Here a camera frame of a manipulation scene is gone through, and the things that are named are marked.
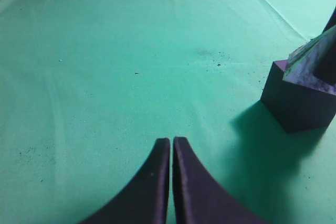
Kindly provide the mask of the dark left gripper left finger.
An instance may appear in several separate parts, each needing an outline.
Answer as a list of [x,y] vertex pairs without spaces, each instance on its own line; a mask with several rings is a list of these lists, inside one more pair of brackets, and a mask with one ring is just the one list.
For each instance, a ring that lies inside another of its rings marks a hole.
[[166,223],[170,140],[159,138],[128,184],[81,223]]

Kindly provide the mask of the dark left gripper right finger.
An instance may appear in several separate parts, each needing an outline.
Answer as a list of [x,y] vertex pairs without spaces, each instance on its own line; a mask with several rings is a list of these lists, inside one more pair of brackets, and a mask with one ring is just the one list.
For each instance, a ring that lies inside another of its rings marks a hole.
[[185,137],[173,140],[172,181],[177,223],[266,223],[221,187]]

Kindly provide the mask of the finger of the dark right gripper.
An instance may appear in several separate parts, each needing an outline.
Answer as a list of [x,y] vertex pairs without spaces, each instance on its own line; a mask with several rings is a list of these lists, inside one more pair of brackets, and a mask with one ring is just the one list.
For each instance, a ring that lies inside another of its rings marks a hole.
[[335,84],[335,9],[323,32],[325,35],[329,32],[331,41],[314,71],[314,76],[327,84]]

